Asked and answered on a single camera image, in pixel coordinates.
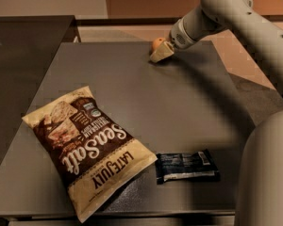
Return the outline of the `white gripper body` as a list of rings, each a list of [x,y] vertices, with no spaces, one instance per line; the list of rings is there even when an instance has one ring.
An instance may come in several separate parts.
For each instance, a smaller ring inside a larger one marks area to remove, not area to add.
[[[176,49],[184,50],[197,43],[193,29],[185,18],[179,19],[172,26],[169,37]]]

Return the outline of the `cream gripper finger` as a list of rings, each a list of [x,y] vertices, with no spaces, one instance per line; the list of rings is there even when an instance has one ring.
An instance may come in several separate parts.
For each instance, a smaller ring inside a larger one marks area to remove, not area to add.
[[[175,53],[175,48],[167,40],[155,40],[152,44],[152,53],[150,60],[154,63],[172,56]]]

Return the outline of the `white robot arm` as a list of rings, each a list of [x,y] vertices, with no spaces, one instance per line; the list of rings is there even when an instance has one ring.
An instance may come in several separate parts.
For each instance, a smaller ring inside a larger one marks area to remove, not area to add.
[[[229,29],[283,97],[283,30],[252,10],[253,0],[200,0],[157,39],[157,63],[202,38]],[[261,122],[242,154],[235,226],[283,226],[283,110]]]

